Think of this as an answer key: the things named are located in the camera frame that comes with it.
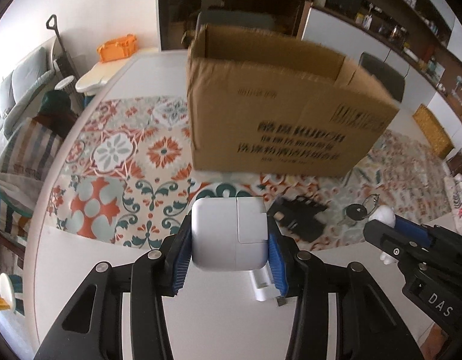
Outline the person's right hand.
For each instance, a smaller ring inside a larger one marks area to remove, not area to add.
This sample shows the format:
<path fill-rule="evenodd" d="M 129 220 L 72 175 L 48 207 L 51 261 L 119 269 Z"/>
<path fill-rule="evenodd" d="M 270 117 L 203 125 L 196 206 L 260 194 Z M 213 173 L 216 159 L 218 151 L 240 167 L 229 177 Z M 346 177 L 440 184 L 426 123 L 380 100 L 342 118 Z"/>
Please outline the person's right hand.
<path fill-rule="evenodd" d="M 434 324 L 429 335 L 421 345 L 421 352 L 425 360 L 453 359 L 456 354 L 455 339 L 448 336 L 439 325 Z"/>

